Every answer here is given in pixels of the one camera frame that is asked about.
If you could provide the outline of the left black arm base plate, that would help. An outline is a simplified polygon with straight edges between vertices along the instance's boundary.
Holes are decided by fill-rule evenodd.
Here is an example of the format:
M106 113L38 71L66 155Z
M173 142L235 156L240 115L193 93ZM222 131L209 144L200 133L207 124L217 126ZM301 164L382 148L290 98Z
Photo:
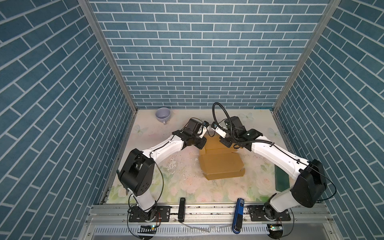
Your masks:
M138 206L132 206L129 210L129 222L169 222L170 212L170 206L154 206L148 212L145 212Z

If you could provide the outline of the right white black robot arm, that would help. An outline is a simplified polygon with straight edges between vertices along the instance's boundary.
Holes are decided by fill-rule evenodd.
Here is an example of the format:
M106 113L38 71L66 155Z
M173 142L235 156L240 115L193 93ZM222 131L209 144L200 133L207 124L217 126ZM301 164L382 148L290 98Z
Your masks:
M306 160L282 149L255 129L246 130L240 119L230 117L227 111L225 125L221 126L216 117L212 127L226 147L244 148L256 153L282 169L294 181L294 185L274 194L265 202L263 211L269 220L275 220L280 213L296 206L312 208L322 200L330 179L326 177L323 164L318 160Z

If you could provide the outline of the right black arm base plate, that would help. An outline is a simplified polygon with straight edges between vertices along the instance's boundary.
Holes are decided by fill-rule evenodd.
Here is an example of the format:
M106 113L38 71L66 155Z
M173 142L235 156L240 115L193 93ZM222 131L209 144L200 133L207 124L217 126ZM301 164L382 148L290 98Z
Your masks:
M275 211L270 206L265 205L249 205L247 210L250 214L251 221L260 222L260 221L282 221L289 222L291 221L291 216L288 210L285 210L281 213Z

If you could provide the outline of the brown cardboard paper box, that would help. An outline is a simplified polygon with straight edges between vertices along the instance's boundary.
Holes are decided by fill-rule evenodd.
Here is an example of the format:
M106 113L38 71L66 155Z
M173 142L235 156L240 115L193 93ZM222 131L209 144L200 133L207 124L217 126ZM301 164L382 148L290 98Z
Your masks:
M242 177L246 172L237 150L223 145L218 135L207 139L200 150L199 163L204 177L209 181Z

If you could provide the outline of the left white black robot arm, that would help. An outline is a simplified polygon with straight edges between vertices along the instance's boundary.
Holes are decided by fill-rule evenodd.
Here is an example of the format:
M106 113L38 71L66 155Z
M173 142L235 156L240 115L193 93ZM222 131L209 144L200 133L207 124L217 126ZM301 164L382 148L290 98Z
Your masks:
M120 183L134 196L139 214L147 221L158 215L158 200L153 198L150 191L155 168L161 161L186 147L203 149L207 142L205 134L208 129L208 122L191 118L182 129L172 132L170 137L154 147L142 151L131 150L123 167L117 170Z

